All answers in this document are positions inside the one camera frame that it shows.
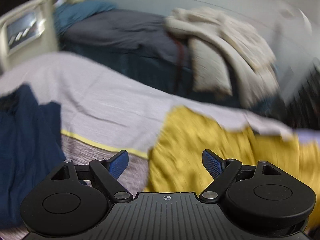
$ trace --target gray ribbed plate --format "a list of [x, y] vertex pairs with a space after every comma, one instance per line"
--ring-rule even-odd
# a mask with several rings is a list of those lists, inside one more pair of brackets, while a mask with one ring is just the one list
[[[30, 233], [25, 240], [45, 238]], [[203, 204], [194, 193], [140, 193], [130, 203], [115, 204], [96, 227], [65, 240], [263, 240], [233, 225], [217, 204]], [[307, 240], [303, 233], [283, 240]]]

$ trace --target white sheet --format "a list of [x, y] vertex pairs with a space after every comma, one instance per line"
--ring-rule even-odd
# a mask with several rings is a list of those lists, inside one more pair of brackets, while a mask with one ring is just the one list
[[261, 134], [292, 133], [278, 121], [169, 95], [69, 53], [45, 54], [5, 73], [0, 95], [22, 83], [31, 85], [39, 103], [61, 104], [63, 129], [132, 153], [146, 153], [154, 145], [166, 114], [177, 105], [212, 117], [228, 130], [249, 124]]

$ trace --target textured blue pad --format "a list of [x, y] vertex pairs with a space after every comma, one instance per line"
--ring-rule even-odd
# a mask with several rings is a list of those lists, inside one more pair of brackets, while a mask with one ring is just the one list
[[124, 151], [119, 156], [117, 156], [109, 165], [109, 173], [115, 178], [118, 179], [122, 172], [128, 167], [129, 164], [129, 155], [128, 152]]
[[202, 163], [210, 175], [216, 179], [222, 173], [221, 162], [215, 159], [209, 152], [202, 153]]

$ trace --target metal screw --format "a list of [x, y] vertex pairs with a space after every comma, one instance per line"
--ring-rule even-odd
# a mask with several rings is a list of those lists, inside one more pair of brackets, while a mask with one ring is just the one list
[[115, 194], [115, 198], [121, 199], [121, 200], [127, 199], [129, 197], [130, 197], [130, 194], [124, 191], [120, 191]]
[[202, 196], [206, 199], [215, 199], [218, 197], [218, 194], [214, 191], [206, 191], [202, 193]]

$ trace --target beige blanket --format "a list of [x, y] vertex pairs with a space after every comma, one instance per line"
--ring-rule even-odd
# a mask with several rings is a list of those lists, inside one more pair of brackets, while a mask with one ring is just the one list
[[211, 87], [219, 87], [220, 91], [231, 94], [226, 65], [218, 58], [216, 51], [204, 44], [206, 42], [218, 49], [233, 67], [240, 103], [244, 108], [277, 92], [278, 83], [271, 68], [275, 56], [251, 25], [205, 7], [193, 10], [174, 9], [172, 16], [167, 17], [165, 26], [176, 37], [192, 37], [193, 45], [190, 50], [196, 69], [196, 81], [201, 76], [199, 69], [204, 69], [204, 83], [211, 82]]

